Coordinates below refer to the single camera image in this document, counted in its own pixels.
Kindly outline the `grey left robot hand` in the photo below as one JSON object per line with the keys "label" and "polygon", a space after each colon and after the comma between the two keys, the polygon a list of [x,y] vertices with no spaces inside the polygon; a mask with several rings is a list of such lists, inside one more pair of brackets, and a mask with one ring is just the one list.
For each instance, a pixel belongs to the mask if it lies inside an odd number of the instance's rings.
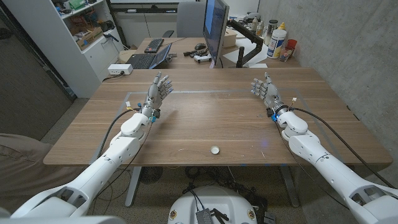
{"label": "grey left robot hand", "polygon": [[172,81],[169,76],[162,77],[162,72],[158,72],[155,76],[153,83],[150,85],[147,96],[144,101],[144,108],[151,108],[157,110],[161,107],[163,100],[174,89],[172,88]]}

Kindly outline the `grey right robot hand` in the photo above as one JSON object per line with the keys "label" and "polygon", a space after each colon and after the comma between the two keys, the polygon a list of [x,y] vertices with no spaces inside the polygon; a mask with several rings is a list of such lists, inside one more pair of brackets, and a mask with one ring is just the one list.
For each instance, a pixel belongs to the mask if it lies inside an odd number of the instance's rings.
{"label": "grey right robot hand", "polygon": [[257,78],[253,80],[251,93],[262,99],[267,108],[276,110],[283,105],[281,96],[267,72],[264,74],[264,78],[264,81]]}

